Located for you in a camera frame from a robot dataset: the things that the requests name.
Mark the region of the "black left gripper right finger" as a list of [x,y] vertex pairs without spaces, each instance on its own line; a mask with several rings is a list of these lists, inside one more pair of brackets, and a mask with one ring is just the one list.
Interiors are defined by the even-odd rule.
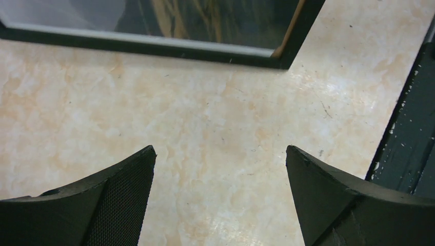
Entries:
[[434,200],[384,188],[296,146],[286,150],[306,245],[434,245]]

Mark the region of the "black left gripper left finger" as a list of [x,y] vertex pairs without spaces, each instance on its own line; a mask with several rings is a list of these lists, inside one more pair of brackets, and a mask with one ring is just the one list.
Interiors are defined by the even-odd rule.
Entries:
[[1,201],[1,245],[137,245],[154,176],[147,146],[39,196]]

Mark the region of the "black picture frame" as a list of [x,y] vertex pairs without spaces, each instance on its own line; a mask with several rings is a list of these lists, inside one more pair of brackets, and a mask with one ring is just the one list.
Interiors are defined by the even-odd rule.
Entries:
[[284,42],[270,57],[129,43],[41,31],[24,31],[9,29],[2,23],[1,39],[287,70],[293,63],[323,5],[323,1],[298,1]]

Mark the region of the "mountain landscape photo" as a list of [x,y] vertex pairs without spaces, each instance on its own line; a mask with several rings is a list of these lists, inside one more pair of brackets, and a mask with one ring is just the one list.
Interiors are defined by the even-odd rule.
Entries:
[[270,57],[298,1],[1,1],[9,29]]

